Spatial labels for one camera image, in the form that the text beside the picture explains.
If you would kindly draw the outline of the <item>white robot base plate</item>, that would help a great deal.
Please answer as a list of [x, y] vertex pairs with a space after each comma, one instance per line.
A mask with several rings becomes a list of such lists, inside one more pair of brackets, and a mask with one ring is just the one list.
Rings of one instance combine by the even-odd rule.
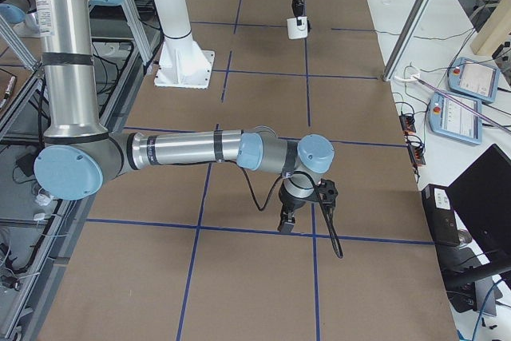
[[159, 69], [154, 80], [158, 87], [207, 89], [215, 52], [202, 50], [191, 36], [164, 40]]

